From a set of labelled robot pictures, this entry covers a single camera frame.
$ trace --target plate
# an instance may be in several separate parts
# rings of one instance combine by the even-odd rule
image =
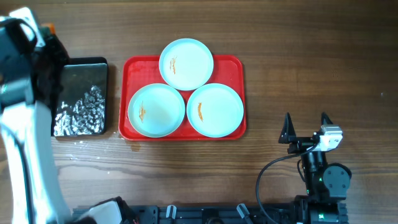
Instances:
[[[195,90],[213,73],[214,61],[209,49],[194,39],[170,43],[160,55],[159,70],[164,81],[178,90]]]
[[[160,138],[180,126],[185,116],[185,103],[177,90],[155,83],[142,87],[132,96],[127,114],[138,133]]]
[[[243,102],[230,87],[212,83],[195,90],[188,100],[187,117],[200,134],[220,138],[231,134],[243,119]]]

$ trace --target food residue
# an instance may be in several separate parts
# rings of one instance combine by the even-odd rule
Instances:
[[[198,114],[199,114],[200,120],[203,122],[203,116],[201,115],[200,108],[201,108],[201,103],[199,103],[199,105],[198,105]]]
[[[175,56],[174,58],[171,59],[170,61],[170,71],[172,71],[175,75],[175,59],[177,58],[177,56]]]
[[[144,110],[144,102],[141,103],[141,106],[139,108],[139,118],[141,119],[141,122],[144,122],[144,115],[145,115],[146,110]]]

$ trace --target wooden tabletop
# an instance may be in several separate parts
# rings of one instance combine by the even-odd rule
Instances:
[[[0,3],[0,10],[27,4],[41,22],[55,24],[71,57],[103,56],[111,66],[105,134],[52,139],[70,208],[118,195],[130,205],[255,205],[259,171],[287,155],[287,145],[277,142],[285,113],[299,136],[311,136],[326,111],[344,132],[328,162],[353,172],[346,200],[350,223],[398,220],[396,2],[13,2]],[[124,140],[118,132],[123,64],[134,55],[158,55],[183,37],[244,64],[245,135],[237,141]],[[3,147],[0,156],[0,222],[9,223],[12,194]],[[264,202],[306,194],[297,160],[279,162],[264,174]]]

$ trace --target tray rim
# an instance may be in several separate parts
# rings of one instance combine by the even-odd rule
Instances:
[[[221,138],[210,138],[210,137],[206,137],[203,136],[203,138],[167,138],[165,137],[161,137],[161,138],[149,138],[146,136],[141,136],[141,138],[130,138],[126,136],[126,133],[124,133],[123,127],[122,127],[122,122],[124,119],[124,116],[122,116],[122,114],[125,114],[125,111],[122,111],[122,104],[124,104],[124,110],[126,109],[126,102],[124,102],[123,99],[126,98],[126,92],[123,91],[125,88],[127,88],[127,76],[124,75],[124,71],[126,71],[126,69],[128,69],[128,66],[130,64],[132,64],[135,61],[138,61],[138,58],[148,58],[151,61],[159,61],[160,59],[160,55],[135,55],[132,56],[131,58],[127,59],[126,62],[123,65],[123,77],[122,77],[122,85],[121,85],[121,96],[120,96],[120,104],[119,104],[119,122],[118,122],[118,130],[120,135],[123,137],[123,139],[125,140],[129,140],[129,141],[226,141],[226,140],[237,140],[239,138],[241,138],[244,133],[246,132],[246,128],[247,128],[247,121],[246,121],[246,95],[245,95],[245,91],[244,91],[244,70],[243,70],[243,64],[242,62],[234,55],[214,55],[213,54],[213,60],[216,60],[215,58],[219,58],[219,60],[222,58],[228,58],[231,61],[233,61],[237,66],[238,66],[238,70],[241,72],[241,84],[242,84],[242,102],[243,102],[243,120],[241,123],[241,131],[236,135],[236,136],[225,136],[225,137],[221,137]]]

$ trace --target rectangular tray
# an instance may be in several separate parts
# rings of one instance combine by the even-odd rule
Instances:
[[[185,115],[181,125],[173,133],[162,138],[149,138],[139,134],[132,126],[127,115],[127,109],[132,96],[140,88],[152,83],[164,83],[159,72],[159,55],[134,56],[126,61],[123,68],[121,90],[119,132],[124,139],[132,141],[196,141],[196,140],[233,140],[240,138],[246,130],[246,105],[244,99],[243,66],[233,55],[214,55],[213,74],[206,84],[221,83],[231,87],[241,97],[244,106],[242,123],[230,135],[222,138],[209,138],[198,133],[189,123]],[[194,92],[180,91],[185,105]]]

